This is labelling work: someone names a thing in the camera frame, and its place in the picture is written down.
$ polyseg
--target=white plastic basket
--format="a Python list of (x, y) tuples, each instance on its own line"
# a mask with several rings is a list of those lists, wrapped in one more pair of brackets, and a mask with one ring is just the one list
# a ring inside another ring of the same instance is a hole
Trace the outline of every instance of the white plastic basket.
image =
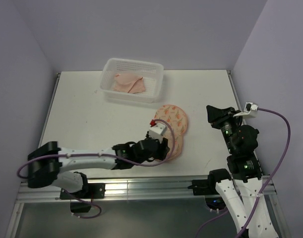
[[(123, 93), (113, 91), (115, 74), (131, 72), (143, 77), (146, 91), (142, 93)], [(130, 59), (109, 59), (103, 69), (100, 88), (108, 97), (152, 103), (161, 90), (163, 66), (158, 63)]]

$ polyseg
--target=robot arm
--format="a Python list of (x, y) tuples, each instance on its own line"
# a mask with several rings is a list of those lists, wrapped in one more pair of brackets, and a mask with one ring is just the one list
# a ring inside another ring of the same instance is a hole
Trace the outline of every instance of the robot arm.
[[(124, 170), (132, 168), (134, 164), (151, 162), (150, 158), (163, 161), (169, 151), (168, 140), (163, 138), (166, 130), (167, 127), (164, 124), (156, 124), (152, 121), (144, 140), (137, 143), (118, 144), (98, 151), (59, 148), (57, 142), (48, 142), (32, 152), (28, 160), (44, 155), (62, 156), (29, 164), (28, 187), (41, 188), (53, 185), (81, 197), (80, 194), (88, 192), (87, 177), (79, 172), (72, 173), (71, 170), (89, 168)], [(91, 154), (91, 156), (76, 156), (80, 154)], [(125, 158), (132, 163), (113, 158), (113, 156)]]
[[(238, 186), (244, 207), (245, 217), (243, 221), (238, 220), (237, 212), (244, 214), (239, 205), (240, 198), (237, 194), (233, 194), (234, 200), (237, 202), (225, 201), (230, 211), (234, 223), (239, 229), (248, 219), (248, 215), (252, 212), (257, 196), (259, 202), (257, 209), (249, 224), (249, 229), (243, 233), (242, 237), (249, 238), (277, 238), (276, 233), (269, 216), (267, 205), (263, 194), (258, 194), (262, 187), (262, 173), (259, 162), (255, 157), (254, 150), (257, 148), (257, 135), (259, 131), (249, 125), (242, 125), (242, 117), (255, 117), (258, 105), (247, 103), (244, 112), (236, 111), (234, 108), (218, 109), (207, 106), (208, 122), (215, 129), (220, 129), (230, 156), (227, 158), (229, 170)], [(209, 184), (211, 189), (215, 189), (221, 197), (230, 200), (227, 189), (220, 189), (220, 184), (233, 184), (227, 176), (227, 170), (214, 170), (210, 172)]]

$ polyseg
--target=round cloth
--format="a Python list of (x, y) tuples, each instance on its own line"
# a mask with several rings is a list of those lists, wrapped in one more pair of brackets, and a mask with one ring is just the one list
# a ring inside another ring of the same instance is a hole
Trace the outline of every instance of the round cloth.
[[(163, 105), (156, 111), (154, 119), (162, 119), (170, 124), (175, 132), (175, 150), (169, 160), (177, 158), (183, 149), (183, 135), (187, 129), (187, 116), (185, 112), (175, 105)], [(170, 130), (167, 129), (165, 138), (168, 139), (168, 147), (172, 148), (172, 136)]]

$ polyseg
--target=lavender wall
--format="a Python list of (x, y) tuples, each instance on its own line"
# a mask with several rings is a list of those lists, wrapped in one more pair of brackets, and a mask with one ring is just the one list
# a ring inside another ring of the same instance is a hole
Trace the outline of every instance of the lavender wall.
[[(303, 0), (268, 0), (233, 71), (241, 104), (253, 100), (287, 116), (292, 140), (274, 178), (293, 237), (303, 237)], [(287, 130), (276, 116), (259, 113), (258, 156), (270, 172)]]
[(266, 0), (13, 0), (57, 70), (111, 57), (231, 69)]
[(55, 74), (9, 0), (0, 0), (0, 237), (20, 180), (15, 171), (38, 145)]

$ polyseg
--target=white tabletop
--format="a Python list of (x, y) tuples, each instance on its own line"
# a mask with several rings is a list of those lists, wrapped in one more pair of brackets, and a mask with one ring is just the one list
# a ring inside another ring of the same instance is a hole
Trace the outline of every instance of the white tabletop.
[(101, 150), (139, 141), (158, 108), (173, 104), (188, 116), (183, 152), (174, 161), (130, 170), (82, 170), (89, 178), (208, 175), (226, 168), (229, 155), (219, 130), (207, 122), (206, 105), (237, 109), (225, 70), (166, 70), (161, 97), (152, 104), (107, 98), (100, 91), (101, 71), (62, 72), (42, 139), (60, 147)]

